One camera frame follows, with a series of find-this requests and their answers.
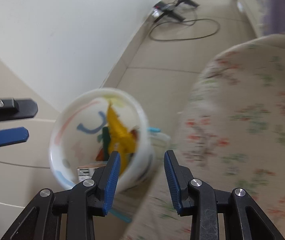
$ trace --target wall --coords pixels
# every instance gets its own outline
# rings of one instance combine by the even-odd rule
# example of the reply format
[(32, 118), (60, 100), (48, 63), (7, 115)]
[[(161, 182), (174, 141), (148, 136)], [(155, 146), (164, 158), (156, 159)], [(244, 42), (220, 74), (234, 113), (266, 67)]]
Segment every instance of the wall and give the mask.
[(102, 84), (158, 1), (0, 0), (0, 59), (61, 111)]

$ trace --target floral fabric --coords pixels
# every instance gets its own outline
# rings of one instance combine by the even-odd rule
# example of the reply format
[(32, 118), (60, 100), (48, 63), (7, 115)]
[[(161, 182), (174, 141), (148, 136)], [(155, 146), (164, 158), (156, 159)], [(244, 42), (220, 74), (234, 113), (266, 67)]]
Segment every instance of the floral fabric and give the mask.
[[(271, 35), (215, 57), (195, 84), (172, 149), (213, 188), (242, 187), (285, 238), (285, 46)], [(190, 238), (159, 171), (125, 240)]]

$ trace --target white bucket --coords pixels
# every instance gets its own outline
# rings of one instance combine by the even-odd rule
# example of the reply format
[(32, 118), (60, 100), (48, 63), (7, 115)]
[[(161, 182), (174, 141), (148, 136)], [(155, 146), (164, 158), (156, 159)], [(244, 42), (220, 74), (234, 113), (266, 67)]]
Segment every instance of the white bucket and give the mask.
[(117, 192), (139, 184), (152, 171), (155, 154), (150, 137), (169, 142), (168, 135), (148, 132), (146, 114), (129, 94), (112, 88), (89, 91), (76, 98), (59, 115), (50, 138), (50, 168), (65, 190), (79, 182), (77, 167), (95, 162), (102, 147), (101, 130), (106, 125), (110, 101), (119, 119), (129, 130), (139, 128), (136, 153), (118, 179)]

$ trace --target tile floor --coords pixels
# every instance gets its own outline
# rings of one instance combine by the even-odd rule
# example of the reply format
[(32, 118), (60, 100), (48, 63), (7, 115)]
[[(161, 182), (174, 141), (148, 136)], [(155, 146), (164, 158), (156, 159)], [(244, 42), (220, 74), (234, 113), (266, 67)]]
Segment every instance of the tile floor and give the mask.
[[(217, 20), (221, 25), (219, 33), (200, 40), (182, 42), (155, 42), (147, 37), (131, 62), (124, 62), (128, 68), (118, 84), (119, 89), (127, 91), (142, 104), (151, 126), (159, 127), (171, 136), (177, 126), (178, 113), (183, 110), (188, 93), (206, 63), (221, 51), (255, 38), (248, 20), (238, 11), (235, 0), (195, 1), (201, 5), (197, 9), (198, 18)], [(190, 28), (164, 26), (155, 35), (166, 38), (199, 36), (211, 32), (213, 28), (210, 22), (201, 21)], [(22, 211), (21, 206), (26, 205), (40, 188), (62, 190), (49, 170), (47, 159), (52, 120), (58, 112), (15, 78), (0, 62), (0, 84), (6, 87), (8, 95), (35, 99), (39, 113), (36, 120), (8, 122), (8, 127), (27, 127), (31, 137), (29, 147), (27, 144), (19, 145), (24, 151), (16, 150), (15, 145), (6, 148), (6, 152), (0, 150), (0, 162), (14, 164), (0, 163), (0, 178), (5, 177), (0, 179), (0, 203), (8, 204), (0, 204), (0, 216), (3, 218), (0, 222), (0, 238), (5, 228)], [(106, 224), (112, 228), (105, 230)], [(119, 239), (126, 226), (113, 215), (97, 218), (96, 239)]]

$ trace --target green object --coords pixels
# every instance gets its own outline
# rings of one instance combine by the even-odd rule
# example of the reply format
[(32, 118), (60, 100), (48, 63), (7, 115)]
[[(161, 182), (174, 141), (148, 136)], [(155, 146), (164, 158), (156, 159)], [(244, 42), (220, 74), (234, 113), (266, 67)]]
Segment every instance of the green object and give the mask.
[(103, 147), (103, 160), (109, 159), (108, 146), (110, 144), (110, 134), (108, 127), (102, 128), (102, 147)]

